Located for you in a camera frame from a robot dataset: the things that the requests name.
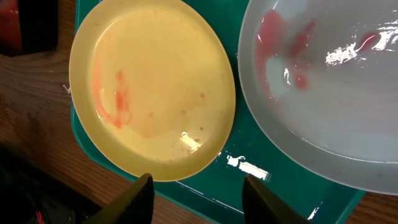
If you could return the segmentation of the yellow plate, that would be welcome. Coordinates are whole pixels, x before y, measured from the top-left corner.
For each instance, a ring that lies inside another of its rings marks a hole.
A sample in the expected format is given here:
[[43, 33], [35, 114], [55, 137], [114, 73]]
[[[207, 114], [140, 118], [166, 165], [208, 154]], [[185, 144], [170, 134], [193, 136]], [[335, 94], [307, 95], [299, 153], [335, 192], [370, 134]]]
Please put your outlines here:
[[120, 169], [170, 182], [220, 153], [236, 106], [233, 72], [209, 24], [182, 1], [102, 1], [73, 41], [80, 122]]

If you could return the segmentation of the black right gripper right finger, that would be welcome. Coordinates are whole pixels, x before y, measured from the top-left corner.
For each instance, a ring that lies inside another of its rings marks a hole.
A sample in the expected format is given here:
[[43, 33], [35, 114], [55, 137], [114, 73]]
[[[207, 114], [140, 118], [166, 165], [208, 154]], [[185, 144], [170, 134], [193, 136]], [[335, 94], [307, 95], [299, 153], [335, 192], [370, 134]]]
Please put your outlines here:
[[251, 174], [244, 178], [242, 206], [245, 223], [310, 224]]

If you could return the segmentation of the light blue plate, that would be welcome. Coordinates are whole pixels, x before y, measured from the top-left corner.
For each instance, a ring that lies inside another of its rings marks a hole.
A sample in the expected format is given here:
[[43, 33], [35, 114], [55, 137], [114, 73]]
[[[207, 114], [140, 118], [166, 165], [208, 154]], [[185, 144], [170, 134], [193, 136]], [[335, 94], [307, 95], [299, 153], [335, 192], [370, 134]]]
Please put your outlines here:
[[285, 155], [397, 194], [397, 0], [251, 0], [238, 68], [253, 118]]

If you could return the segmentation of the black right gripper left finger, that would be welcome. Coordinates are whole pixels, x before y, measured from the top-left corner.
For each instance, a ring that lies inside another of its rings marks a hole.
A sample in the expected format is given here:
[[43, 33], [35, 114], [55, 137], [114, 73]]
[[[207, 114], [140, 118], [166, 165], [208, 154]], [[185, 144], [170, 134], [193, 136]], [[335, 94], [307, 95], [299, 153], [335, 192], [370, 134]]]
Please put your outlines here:
[[146, 173], [82, 224], [152, 223], [154, 197], [154, 181], [152, 175]]

